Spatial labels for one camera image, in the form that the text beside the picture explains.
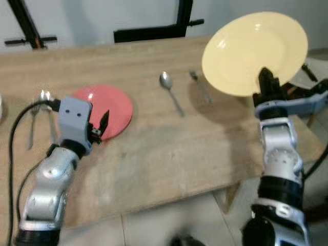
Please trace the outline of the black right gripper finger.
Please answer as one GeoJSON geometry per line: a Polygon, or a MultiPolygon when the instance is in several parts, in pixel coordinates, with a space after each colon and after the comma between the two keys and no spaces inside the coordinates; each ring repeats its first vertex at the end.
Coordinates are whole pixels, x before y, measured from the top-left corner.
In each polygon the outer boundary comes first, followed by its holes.
{"type": "Polygon", "coordinates": [[[281,96],[279,78],[269,68],[261,68],[258,75],[258,83],[261,97],[274,98],[281,96]]]}

